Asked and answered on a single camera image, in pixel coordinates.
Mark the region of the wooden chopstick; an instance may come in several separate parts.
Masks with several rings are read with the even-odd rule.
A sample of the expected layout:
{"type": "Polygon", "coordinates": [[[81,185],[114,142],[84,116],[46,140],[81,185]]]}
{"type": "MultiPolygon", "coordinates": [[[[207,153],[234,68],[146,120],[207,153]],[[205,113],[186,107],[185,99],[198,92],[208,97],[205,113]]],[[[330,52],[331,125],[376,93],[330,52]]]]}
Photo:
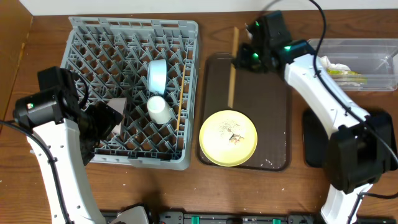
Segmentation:
{"type": "MultiPolygon", "coordinates": [[[[238,43],[239,43],[239,29],[234,27],[233,29],[233,45],[231,55],[233,58],[236,58],[238,52],[238,43]]],[[[229,73],[229,90],[228,90],[228,107],[233,108],[234,103],[234,89],[236,83],[236,69],[233,64],[230,66],[229,73]]]]}
{"type": "Polygon", "coordinates": [[[183,89],[184,89],[184,84],[185,84],[185,74],[186,74],[186,66],[184,65],[183,67],[183,74],[182,74],[182,82],[180,85],[180,98],[179,98],[179,104],[178,104],[178,116],[177,116],[177,128],[176,128],[176,132],[179,132],[180,129],[180,113],[182,110],[182,103],[183,103],[183,89]]]}

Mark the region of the pink saucer plate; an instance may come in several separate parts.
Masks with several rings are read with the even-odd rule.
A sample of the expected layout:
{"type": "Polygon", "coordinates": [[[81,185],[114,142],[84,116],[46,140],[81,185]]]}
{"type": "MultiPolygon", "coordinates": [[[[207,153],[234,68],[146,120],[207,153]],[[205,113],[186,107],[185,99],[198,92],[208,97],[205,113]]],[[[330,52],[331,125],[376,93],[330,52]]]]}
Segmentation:
{"type": "Polygon", "coordinates": [[[118,125],[116,125],[112,130],[112,132],[114,134],[121,134],[123,132],[122,124],[123,124],[123,121],[125,118],[124,109],[126,107],[126,102],[127,102],[127,98],[112,98],[108,102],[108,106],[110,106],[112,109],[116,110],[117,112],[119,112],[122,115],[121,122],[118,125]]]}

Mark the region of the cream white cup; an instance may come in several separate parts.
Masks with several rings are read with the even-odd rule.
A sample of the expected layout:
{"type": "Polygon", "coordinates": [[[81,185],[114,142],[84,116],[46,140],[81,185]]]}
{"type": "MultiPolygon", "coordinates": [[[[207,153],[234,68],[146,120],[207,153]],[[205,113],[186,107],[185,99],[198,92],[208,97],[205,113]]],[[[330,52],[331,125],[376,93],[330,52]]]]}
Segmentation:
{"type": "Polygon", "coordinates": [[[147,110],[151,120],[156,124],[165,124],[172,119],[170,106],[161,96],[150,97],[147,101],[147,110]]]}

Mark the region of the white napkin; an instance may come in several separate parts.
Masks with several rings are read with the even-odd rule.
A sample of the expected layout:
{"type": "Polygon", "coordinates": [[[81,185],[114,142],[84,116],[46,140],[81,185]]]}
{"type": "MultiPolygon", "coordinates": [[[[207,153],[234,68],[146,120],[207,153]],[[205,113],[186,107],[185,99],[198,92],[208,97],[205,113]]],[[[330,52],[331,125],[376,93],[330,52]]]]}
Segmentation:
{"type": "MultiPolygon", "coordinates": [[[[340,63],[331,63],[329,58],[327,56],[323,56],[320,58],[320,62],[322,64],[322,66],[326,69],[326,71],[328,69],[335,69],[335,70],[348,70],[351,71],[351,69],[349,68],[349,66],[344,65],[344,64],[340,64],[340,63]]],[[[354,83],[343,83],[343,82],[339,82],[334,80],[339,86],[345,86],[345,85],[355,85],[354,83]]]]}

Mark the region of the light blue bowl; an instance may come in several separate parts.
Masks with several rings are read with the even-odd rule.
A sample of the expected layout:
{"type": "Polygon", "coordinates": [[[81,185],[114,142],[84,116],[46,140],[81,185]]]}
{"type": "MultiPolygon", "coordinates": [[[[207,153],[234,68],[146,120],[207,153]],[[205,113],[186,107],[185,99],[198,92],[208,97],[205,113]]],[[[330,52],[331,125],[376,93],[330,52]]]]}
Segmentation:
{"type": "Polygon", "coordinates": [[[167,81],[167,62],[165,59],[153,60],[148,67],[148,90],[163,95],[167,81]]]}

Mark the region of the orange snack wrapper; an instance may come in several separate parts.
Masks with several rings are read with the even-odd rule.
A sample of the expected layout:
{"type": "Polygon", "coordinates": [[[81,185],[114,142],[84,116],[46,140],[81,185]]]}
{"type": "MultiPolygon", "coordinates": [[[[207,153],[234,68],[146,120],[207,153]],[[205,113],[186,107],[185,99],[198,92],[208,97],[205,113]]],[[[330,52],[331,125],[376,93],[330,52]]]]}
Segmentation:
{"type": "Polygon", "coordinates": [[[335,70],[328,69],[328,74],[336,81],[343,83],[354,83],[354,84],[367,84],[366,78],[361,78],[361,75],[348,70],[335,70]]]}

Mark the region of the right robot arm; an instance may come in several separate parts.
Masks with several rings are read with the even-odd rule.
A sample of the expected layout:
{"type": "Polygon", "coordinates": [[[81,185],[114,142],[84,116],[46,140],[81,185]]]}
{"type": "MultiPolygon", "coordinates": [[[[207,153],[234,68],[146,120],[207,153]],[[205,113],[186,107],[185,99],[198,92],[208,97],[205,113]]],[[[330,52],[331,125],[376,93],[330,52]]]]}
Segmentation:
{"type": "Polygon", "coordinates": [[[329,76],[318,48],[294,40],[280,11],[246,27],[250,43],[239,46],[235,68],[276,72],[307,102],[326,132],[322,167],[330,182],[320,211],[323,223],[356,223],[363,198],[381,175],[397,169],[391,116],[369,114],[329,76]]]}

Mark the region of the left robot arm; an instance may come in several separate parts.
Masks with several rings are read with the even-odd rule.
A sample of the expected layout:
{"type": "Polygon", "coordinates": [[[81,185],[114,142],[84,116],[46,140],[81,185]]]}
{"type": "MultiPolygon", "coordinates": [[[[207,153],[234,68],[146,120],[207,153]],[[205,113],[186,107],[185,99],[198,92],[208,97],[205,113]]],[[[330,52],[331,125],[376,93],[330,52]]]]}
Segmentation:
{"type": "Polygon", "coordinates": [[[38,160],[52,222],[105,223],[85,165],[123,116],[102,101],[84,109],[88,97],[79,98],[78,77],[59,67],[40,71],[40,91],[17,100],[13,117],[38,160]]]}

